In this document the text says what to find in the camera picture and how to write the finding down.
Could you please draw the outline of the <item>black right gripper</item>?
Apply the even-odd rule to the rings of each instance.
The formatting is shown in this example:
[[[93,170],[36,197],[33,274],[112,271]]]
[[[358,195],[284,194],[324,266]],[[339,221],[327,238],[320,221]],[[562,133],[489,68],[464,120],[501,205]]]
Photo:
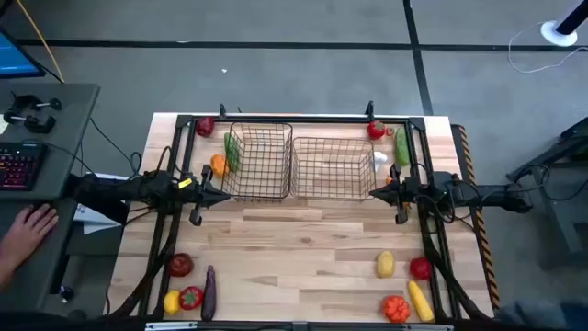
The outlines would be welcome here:
[[[394,198],[387,195],[391,191],[395,194]],[[390,168],[390,184],[370,191],[370,194],[384,194],[373,195],[375,199],[382,200],[389,205],[392,205],[393,202],[396,203],[395,222],[397,224],[404,224],[408,221],[410,204],[413,203],[417,193],[418,177],[408,176],[401,179],[401,167],[396,164]]]

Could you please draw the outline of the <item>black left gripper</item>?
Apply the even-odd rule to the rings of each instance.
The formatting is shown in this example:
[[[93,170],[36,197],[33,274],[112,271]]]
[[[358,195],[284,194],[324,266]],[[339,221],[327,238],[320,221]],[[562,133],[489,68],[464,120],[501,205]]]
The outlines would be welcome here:
[[[198,189],[196,190],[196,199],[195,199],[195,206],[191,210],[189,215],[189,221],[193,225],[201,225],[202,218],[200,214],[201,203],[206,196],[206,192],[209,195],[218,196],[212,197],[206,200],[205,207],[210,208],[218,203],[224,202],[228,200],[230,197],[229,193],[226,193],[218,188],[215,188],[210,182],[212,177],[212,169],[210,165],[204,165],[201,171],[201,181],[198,184]]]

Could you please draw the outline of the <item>green cucumber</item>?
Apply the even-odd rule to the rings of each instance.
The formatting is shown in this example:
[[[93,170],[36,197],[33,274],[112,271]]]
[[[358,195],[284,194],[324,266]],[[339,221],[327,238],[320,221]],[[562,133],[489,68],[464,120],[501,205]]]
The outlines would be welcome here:
[[[407,143],[407,135],[404,128],[400,128],[395,134],[395,159],[400,166],[408,166],[410,164],[410,151]]]
[[[239,143],[229,132],[224,134],[224,148],[229,169],[233,172],[238,171],[240,168]]]

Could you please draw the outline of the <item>yellow potato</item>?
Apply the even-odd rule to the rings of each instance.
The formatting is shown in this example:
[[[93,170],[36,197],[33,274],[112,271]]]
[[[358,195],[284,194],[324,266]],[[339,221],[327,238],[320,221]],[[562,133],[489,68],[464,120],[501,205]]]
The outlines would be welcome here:
[[[391,278],[395,272],[395,259],[391,251],[382,251],[376,259],[376,274],[379,278]]]

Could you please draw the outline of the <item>purple eggplant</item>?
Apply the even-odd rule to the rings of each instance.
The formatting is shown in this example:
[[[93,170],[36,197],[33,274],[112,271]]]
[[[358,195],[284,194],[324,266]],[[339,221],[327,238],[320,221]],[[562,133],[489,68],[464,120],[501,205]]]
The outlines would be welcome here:
[[[217,309],[217,281],[215,268],[208,265],[203,301],[201,304],[201,320],[210,322]]]

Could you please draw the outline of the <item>yellow corn cob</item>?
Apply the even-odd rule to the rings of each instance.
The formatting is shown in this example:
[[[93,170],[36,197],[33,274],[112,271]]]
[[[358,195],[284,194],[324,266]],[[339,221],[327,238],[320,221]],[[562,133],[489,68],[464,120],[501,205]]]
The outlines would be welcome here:
[[[408,289],[421,321],[426,323],[432,322],[435,319],[435,315],[420,286],[416,281],[410,280],[408,282]]]

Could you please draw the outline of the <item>yellow lemon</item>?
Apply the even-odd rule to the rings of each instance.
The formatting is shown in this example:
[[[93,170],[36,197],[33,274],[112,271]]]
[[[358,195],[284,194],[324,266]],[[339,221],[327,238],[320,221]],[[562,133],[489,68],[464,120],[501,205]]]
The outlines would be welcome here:
[[[171,290],[164,296],[164,312],[174,315],[180,311],[180,291]]]

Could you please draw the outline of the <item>orange pumpkin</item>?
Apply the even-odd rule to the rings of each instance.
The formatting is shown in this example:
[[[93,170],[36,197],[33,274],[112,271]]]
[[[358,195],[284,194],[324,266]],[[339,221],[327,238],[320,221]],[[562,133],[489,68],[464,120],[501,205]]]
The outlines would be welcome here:
[[[402,296],[397,295],[384,298],[381,311],[394,324],[405,323],[411,315],[410,305]]]

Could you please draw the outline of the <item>person's forearm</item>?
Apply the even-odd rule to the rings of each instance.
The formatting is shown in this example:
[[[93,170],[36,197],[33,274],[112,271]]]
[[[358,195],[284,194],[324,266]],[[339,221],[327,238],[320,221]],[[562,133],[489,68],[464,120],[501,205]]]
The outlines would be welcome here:
[[[0,256],[0,290],[10,282],[18,265],[12,257]]]

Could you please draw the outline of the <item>orange fruit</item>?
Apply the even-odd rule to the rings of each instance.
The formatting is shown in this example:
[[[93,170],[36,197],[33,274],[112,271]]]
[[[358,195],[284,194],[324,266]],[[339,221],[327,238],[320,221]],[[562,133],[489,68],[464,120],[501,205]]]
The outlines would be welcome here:
[[[227,163],[226,156],[224,154],[214,154],[210,158],[209,163],[213,175],[216,177],[224,177],[227,173],[230,172],[230,166]]]

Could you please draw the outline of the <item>red bell pepper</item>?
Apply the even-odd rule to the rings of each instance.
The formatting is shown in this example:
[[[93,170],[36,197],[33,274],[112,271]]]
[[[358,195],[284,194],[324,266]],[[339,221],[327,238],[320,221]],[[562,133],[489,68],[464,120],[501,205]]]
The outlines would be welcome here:
[[[367,135],[370,140],[378,140],[382,138],[387,131],[387,127],[379,120],[371,121],[367,126]]]

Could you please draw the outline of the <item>yellow black hazard strip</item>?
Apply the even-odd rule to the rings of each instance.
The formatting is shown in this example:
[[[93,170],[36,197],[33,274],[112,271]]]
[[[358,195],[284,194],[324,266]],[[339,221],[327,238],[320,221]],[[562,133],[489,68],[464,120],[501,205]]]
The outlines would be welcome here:
[[[473,162],[469,150],[468,136],[465,128],[458,124],[451,124],[452,136],[456,146],[458,162],[462,178],[469,184],[475,184],[476,178],[474,174]],[[486,234],[485,222],[483,214],[472,209],[471,219],[473,221],[474,233],[476,234],[477,243],[481,255],[481,263],[484,276],[487,283],[489,299],[493,310],[500,307],[500,293],[498,284],[495,278],[495,272],[492,261],[492,251]]]

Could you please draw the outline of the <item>white paper sheets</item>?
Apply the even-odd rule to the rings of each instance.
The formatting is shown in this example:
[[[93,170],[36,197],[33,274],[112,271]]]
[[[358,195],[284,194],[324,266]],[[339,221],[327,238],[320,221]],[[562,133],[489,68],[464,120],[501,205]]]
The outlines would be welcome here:
[[[109,219],[107,216],[86,207],[83,204],[78,204],[73,221],[80,223],[83,226],[84,234],[92,234],[98,231],[120,227],[121,223]]]

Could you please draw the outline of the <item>grey desk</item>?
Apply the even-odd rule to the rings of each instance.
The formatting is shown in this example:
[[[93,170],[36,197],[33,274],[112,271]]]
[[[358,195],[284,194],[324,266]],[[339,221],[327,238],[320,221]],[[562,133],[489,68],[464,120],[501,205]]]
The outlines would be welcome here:
[[[0,311],[37,311],[57,286],[56,273],[63,261],[65,242],[70,236],[76,202],[62,196],[74,164],[74,157],[92,115],[99,86],[93,84],[0,83],[0,112],[13,103],[13,95],[34,95],[43,101],[52,97],[62,102],[53,115],[57,123],[48,134],[35,134],[10,125],[0,134],[0,142],[42,141],[49,145],[33,190],[0,192],[0,237],[16,215],[29,204],[48,202],[59,213],[59,221],[38,249],[0,290]]]

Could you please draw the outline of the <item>person's hand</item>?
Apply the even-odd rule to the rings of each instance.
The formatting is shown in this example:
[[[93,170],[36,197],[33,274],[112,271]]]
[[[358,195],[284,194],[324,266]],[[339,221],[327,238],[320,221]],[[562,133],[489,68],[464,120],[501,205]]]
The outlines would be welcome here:
[[[58,212],[49,204],[42,204],[38,208],[27,206],[19,212],[0,240],[0,256],[12,257],[19,267],[58,221]]]

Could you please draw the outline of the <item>backlit black keyboard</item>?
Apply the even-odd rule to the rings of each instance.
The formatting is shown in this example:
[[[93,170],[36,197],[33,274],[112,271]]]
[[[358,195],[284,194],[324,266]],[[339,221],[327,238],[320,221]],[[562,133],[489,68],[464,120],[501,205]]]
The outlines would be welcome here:
[[[0,191],[31,191],[48,152],[38,143],[0,143]]]

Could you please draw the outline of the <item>grey fabric bundle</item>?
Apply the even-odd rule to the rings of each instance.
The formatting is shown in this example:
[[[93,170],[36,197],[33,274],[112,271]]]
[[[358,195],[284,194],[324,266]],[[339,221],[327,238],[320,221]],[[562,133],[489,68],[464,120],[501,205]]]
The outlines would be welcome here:
[[[588,331],[588,302],[515,301],[500,308],[495,318],[510,325]]]

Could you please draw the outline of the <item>floor stand with white base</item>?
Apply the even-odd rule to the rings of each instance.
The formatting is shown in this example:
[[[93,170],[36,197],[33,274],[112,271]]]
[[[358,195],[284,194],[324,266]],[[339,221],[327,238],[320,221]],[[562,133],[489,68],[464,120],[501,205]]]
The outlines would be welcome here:
[[[573,46],[578,40],[577,29],[588,19],[588,0],[582,0],[561,20],[543,22],[541,36],[559,47]]]

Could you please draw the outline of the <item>computer monitor blue screen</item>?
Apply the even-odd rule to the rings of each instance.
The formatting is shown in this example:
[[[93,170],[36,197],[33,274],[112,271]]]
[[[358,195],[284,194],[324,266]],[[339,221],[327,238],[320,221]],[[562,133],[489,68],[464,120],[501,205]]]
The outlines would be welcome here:
[[[42,77],[40,65],[0,27],[0,79]]]

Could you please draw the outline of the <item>black metal table frame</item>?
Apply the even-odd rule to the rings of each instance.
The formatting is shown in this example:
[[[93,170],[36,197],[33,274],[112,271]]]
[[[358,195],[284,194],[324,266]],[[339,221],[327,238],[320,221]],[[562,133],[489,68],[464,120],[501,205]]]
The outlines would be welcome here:
[[[460,173],[447,117],[423,118],[434,170]],[[364,120],[294,116],[294,138],[367,137]],[[410,305],[409,323],[422,322],[409,291],[409,260],[424,254],[416,207],[405,225],[381,200],[305,200],[282,203],[228,200],[205,209],[203,223],[180,215],[175,251],[188,253],[195,269],[184,278],[161,282],[156,276],[149,309],[170,290],[203,287],[208,265],[216,272],[217,310],[213,321],[296,321],[391,323],[382,300],[402,296]],[[376,276],[377,255],[391,251],[396,270]]]

